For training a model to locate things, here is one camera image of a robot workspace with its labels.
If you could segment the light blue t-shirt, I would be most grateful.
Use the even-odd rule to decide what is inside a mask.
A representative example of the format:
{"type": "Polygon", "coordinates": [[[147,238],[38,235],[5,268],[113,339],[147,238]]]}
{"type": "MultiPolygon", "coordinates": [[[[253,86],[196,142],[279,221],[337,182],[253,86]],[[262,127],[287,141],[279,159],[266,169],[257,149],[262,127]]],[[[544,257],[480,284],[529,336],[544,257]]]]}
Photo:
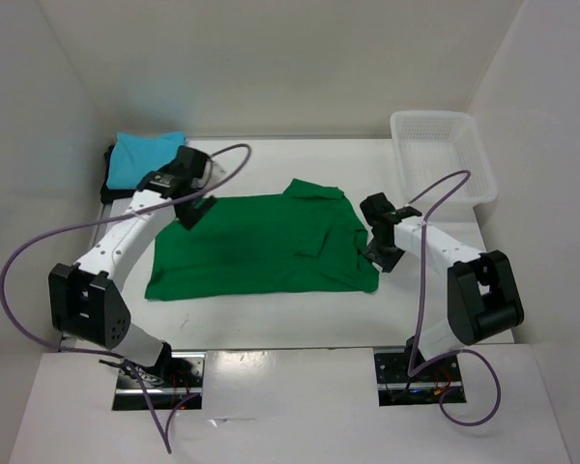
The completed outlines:
{"type": "Polygon", "coordinates": [[[175,159],[178,148],[186,143],[182,132],[154,137],[117,133],[109,158],[106,186],[109,189],[135,189],[151,171],[175,159]]]}

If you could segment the green t-shirt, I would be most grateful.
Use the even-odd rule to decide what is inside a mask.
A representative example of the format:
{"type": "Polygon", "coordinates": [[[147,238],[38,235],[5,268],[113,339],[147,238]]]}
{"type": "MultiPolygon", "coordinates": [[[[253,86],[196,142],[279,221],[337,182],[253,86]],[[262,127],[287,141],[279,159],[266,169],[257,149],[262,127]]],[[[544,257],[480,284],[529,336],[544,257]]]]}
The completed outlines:
{"type": "Polygon", "coordinates": [[[145,298],[373,293],[367,238],[340,188],[295,179],[279,194],[222,197],[192,229],[174,221],[157,235],[145,298]]]}

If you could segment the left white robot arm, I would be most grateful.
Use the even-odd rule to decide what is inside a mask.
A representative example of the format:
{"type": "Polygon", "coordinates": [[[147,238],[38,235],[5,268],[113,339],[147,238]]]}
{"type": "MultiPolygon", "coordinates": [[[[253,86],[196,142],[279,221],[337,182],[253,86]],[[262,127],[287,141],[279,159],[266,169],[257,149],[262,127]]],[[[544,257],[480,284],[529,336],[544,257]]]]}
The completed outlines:
{"type": "Polygon", "coordinates": [[[211,157],[181,146],[175,159],[144,176],[126,219],[109,226],[74,264],[56,265],[48,276],[52,325],[133,363],[151,386],[183,370],[168,343],[131,318],[122,296],[126,279],[150,243],[168,225],[190,230],[216,203],[190,196],[219,177],[211,157]]]}

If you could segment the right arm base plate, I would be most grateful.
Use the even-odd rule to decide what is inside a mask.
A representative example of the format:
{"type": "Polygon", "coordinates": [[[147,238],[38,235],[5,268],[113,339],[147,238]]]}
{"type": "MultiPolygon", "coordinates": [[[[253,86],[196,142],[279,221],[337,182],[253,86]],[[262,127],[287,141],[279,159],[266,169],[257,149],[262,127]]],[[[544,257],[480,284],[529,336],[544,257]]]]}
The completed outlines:
{"type": "Polygon", "coordinates": [[[376,349],[373,353],[379,405],[426,406],[465,403],[457,357],[438,361],[416,377],[408,376],[410,350],[403,347],[376,349]]]}

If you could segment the black t-shirt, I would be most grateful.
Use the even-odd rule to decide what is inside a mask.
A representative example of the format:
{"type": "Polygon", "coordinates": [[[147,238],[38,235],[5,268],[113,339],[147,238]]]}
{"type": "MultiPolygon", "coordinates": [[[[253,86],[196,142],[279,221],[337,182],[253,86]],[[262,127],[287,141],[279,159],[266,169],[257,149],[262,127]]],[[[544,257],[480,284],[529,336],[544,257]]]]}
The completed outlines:
{"type": "Polygon", "coordinates": [[[126,199],[133,196],[133,189],[114,189],[107,186],[107,181],[109,178],[109,168],[112,151],[115,145],[112,144],[107,147],[107,150],[103,154],[103,160],[105,163],[104,179],[101,183],[100,188],[100,199],[103,205],[110,205],[116,200],[126,199]]]}

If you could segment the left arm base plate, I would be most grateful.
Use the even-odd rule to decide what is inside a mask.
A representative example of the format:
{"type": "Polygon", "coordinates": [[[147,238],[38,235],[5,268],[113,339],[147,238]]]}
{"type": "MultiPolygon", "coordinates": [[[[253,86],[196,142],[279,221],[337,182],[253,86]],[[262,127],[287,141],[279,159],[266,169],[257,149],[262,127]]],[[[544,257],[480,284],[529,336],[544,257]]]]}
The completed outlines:
{"type": "MultiPolygon", "coordinates": [[[[167,380],[156,380],[140,367],[137,368],[156,410],[170,412],[176,406],[181,410],[199,410],[202,407],[206,357],[205,352],[174,352],[173,360],[178,364],[178,372],[167,380]]],[[[124,412],[146,409],[146,400],[138,381],[132,373],[120,368],[112,410],[124,412]]]]}

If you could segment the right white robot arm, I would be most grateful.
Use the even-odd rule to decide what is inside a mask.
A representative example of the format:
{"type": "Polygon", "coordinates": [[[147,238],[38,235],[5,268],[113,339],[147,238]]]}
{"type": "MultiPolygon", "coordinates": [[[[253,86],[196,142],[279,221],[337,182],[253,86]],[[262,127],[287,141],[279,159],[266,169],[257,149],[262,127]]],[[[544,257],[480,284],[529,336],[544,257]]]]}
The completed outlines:
{"type": "Polygon", "coordinates": [[[390,273],[406,253],[420,260],[420,314],[404,357],[409,376],[427,379],[446,355],[522,324],[523,305],[504,253],[466,246],[424,221],[416,208],[395,208],[384,193],[368,196],[360,208],[372,232],[363,253],[368,261],[390,273]],[[428,271],[446,281],[446,313],[424,331],[428,271]]]}

